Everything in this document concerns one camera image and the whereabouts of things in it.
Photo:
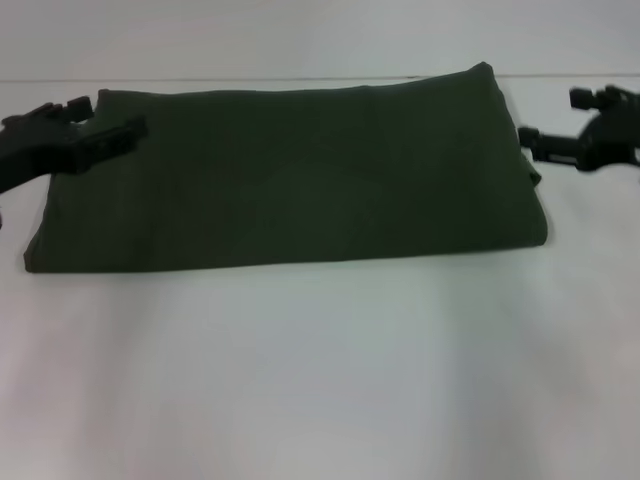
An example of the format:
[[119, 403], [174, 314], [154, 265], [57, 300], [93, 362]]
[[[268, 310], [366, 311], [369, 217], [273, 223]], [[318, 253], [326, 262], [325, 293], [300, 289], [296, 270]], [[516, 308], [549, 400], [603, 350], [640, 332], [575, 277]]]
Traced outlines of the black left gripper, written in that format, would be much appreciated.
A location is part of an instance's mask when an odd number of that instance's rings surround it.
[[144, 117], [79, 138], [78, 123], [94, 116], [91, 98], [46, 103], [1, 120], [1, 193], [54, 173], [81, 174], [134, 151], [148, 136]]

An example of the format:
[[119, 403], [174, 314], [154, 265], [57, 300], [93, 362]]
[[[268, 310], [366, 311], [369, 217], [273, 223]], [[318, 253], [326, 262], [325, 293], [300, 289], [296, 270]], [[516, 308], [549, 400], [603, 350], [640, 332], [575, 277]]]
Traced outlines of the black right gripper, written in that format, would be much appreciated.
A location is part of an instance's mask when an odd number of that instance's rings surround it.
[[595, 172], [611, 165], [639, 166], [639, 94], [615, 85], [600, 90], [569, 90], [573, 109], [597, 110], [577, 137], [541, 133], [531, 127], [517, 129], [519, 144], [536, 162]]

